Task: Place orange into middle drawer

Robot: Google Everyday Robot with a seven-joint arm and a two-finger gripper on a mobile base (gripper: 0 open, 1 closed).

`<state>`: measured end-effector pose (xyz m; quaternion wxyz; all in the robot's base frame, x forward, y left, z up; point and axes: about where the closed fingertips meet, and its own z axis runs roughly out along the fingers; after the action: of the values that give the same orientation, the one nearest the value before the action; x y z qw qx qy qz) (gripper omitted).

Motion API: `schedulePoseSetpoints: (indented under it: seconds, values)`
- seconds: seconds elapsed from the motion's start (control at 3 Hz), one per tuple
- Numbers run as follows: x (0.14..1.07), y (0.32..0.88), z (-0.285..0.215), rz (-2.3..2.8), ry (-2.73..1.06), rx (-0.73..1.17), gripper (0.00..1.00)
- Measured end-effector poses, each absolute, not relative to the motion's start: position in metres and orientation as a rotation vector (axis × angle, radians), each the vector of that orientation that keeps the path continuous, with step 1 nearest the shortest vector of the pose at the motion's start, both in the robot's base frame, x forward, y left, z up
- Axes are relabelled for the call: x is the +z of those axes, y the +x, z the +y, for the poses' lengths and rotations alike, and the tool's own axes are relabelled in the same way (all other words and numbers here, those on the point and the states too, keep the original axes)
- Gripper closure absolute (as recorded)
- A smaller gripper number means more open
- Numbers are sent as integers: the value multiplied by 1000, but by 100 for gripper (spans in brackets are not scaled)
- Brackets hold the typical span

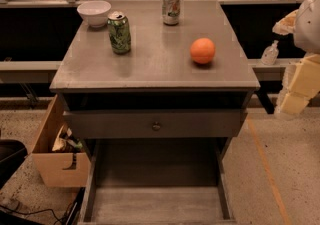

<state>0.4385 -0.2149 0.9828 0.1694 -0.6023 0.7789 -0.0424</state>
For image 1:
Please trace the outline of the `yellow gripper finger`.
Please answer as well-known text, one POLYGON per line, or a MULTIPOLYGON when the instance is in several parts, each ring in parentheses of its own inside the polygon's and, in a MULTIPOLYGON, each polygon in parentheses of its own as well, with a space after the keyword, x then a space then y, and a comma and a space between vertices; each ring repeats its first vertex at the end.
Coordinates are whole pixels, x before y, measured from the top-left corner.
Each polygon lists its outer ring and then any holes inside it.
POLYGON ((297 10, 292 11, 280 21, 276 22, 272 28, 272 31, 278 35, 288 35, 294 33, 295 20, 296 20, 297 10))
POLYGON ((285 69, 275 113, 278 116, 296 116, 319 92, 320 55, 307 53, 285 69))

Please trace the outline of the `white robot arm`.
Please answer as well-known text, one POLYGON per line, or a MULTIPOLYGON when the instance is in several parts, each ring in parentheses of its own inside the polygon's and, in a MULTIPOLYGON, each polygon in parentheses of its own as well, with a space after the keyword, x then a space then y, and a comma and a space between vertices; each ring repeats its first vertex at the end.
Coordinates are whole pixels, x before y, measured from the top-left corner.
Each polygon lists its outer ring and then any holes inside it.
POLYGON ((272 31, 292 34, 294 45, 305 52, 286 68, 276 111, 281 116, 300 114, 320 92, 320 0, 304 0, 300 7, 278 21, 272 31))

